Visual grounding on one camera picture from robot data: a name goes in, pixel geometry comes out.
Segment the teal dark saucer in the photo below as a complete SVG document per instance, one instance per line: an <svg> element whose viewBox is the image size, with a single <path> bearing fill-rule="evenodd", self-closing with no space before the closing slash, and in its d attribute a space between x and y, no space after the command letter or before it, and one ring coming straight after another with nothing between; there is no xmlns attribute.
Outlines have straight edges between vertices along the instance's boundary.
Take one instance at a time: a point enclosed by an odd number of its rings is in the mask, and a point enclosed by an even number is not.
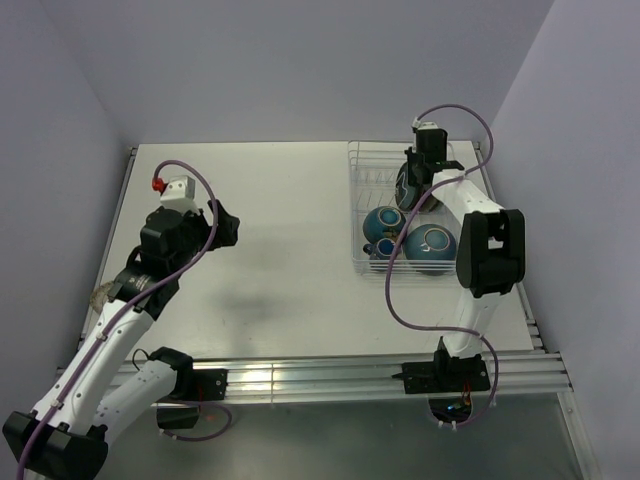
<svg viewBox="0 0 640 480"><path fill-rule="evenodd" d="M395 202L399 210L409 212L422 198L425 192L423 185L412 185L409 183L409 165L404 162L398 171L395 182Z"/></svg>

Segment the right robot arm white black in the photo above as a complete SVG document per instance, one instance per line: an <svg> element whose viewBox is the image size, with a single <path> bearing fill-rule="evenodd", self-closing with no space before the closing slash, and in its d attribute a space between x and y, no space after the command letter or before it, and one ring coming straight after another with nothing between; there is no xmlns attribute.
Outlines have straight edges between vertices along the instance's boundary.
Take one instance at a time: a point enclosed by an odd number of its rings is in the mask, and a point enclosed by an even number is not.
<svg viewBox="0 0 640 480"><path fill-rule="evenodd" d="M447 158L448 133L433 122L416 120L414 140L396 178L396 204L404 211L439 202L461 230L457 241L456 275L462 294L454 314L455 330L442 337L449 356L433 365L435 383L452 390L468 374L463 360L483 349L494 312L525 274L525 219L518 209L492 201L467 178L464 167Z"/></svg>

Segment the beige interior dark bowl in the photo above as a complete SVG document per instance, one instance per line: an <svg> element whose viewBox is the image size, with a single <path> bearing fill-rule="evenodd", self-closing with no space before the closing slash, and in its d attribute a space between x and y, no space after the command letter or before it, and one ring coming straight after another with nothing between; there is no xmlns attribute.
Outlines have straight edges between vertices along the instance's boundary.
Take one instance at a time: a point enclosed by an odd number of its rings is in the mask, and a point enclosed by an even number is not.
<svg viewBox="0 0 640 480"><path fill-rule="evenodd" d="M404 214L393 206L380 206L371 210L362 225L363 235L370 243L383 238L396 238L406 224Z"/></svg>

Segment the dark blue mug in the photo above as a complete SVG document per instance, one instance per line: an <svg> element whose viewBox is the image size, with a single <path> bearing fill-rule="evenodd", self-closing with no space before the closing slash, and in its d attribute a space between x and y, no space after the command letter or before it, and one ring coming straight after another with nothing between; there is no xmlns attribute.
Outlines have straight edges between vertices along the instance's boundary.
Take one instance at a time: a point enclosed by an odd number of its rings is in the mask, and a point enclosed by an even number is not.
<svg viewBox="0 0 640 480"><path fill-rule="evenodd" d="M375 243L365 244L362 250L370 260L388 262L395 246L396 243L392 238L381 238Z"/></svg>

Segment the grey round plate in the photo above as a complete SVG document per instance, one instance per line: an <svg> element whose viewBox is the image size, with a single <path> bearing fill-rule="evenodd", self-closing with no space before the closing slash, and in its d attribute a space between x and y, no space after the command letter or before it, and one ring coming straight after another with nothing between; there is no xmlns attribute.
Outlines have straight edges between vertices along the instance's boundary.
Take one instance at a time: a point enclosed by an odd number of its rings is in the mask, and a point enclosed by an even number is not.
<svg viewBox="0 0 640 480"><path fill-rule="evenodd" d="M440 205L440 201L435 198L433 195L430 195L421 207L422 212L432 212L437 209Z"/></svg>

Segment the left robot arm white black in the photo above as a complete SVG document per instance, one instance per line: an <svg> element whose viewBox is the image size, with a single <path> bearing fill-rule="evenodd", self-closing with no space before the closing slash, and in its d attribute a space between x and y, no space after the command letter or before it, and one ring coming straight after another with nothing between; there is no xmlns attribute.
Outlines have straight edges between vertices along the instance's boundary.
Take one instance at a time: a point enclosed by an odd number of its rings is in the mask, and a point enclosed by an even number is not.
<svg viewBox="0 0 640 480"><path fill-rule="evenodd" d="M49 479L93 479L110 445L151 404L196 400L192 358L161 347L115 391L108 388L127 354L159 319L179 290L179 279L202 256L238 241L240 221L219 201L180 212L150 213L140 243L107 293L102 313L76 356L28 413L12 412L2 433L14 454L16 476L33 471Z"/></svg>

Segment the blue ceramic bowl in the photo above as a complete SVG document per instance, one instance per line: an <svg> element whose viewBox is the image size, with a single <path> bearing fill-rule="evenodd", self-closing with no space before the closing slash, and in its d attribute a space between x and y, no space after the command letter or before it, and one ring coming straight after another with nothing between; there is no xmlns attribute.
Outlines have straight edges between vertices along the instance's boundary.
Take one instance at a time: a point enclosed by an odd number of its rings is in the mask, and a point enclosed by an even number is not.
<svg viewBox="0 0 640 480"><path fill-rule="evenodd" d="M413 229L403 242L405 257L411 261L453 261L457 242L442 225L424 224Z"/></svg>

